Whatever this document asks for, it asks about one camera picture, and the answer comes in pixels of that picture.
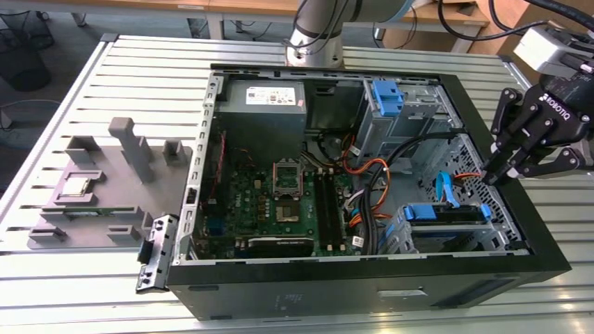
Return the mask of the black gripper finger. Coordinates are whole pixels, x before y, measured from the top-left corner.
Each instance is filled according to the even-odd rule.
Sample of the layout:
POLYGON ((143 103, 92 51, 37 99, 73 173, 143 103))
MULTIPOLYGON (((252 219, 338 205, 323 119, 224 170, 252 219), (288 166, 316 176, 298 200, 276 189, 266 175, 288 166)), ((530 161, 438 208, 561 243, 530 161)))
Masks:
POLYGON ((539 136, 530 136, 525 128, 522 133, 526 135, 525 141, 510 158, 511 168, 497 184, 511 178, 551 178, 585 169, 585 153, 581 151, 585 139, 547 147, 538 144, 539 136))
POLYGON ((501 92, 490 133, 495 137, 491 144, 491 156, 483 164, 483 183, 497 184, 511 168, 510 158, 522 145, 526 136, 522 128, 534 118, 539 107, 521 104, 523 95, 514 88, 501 92))

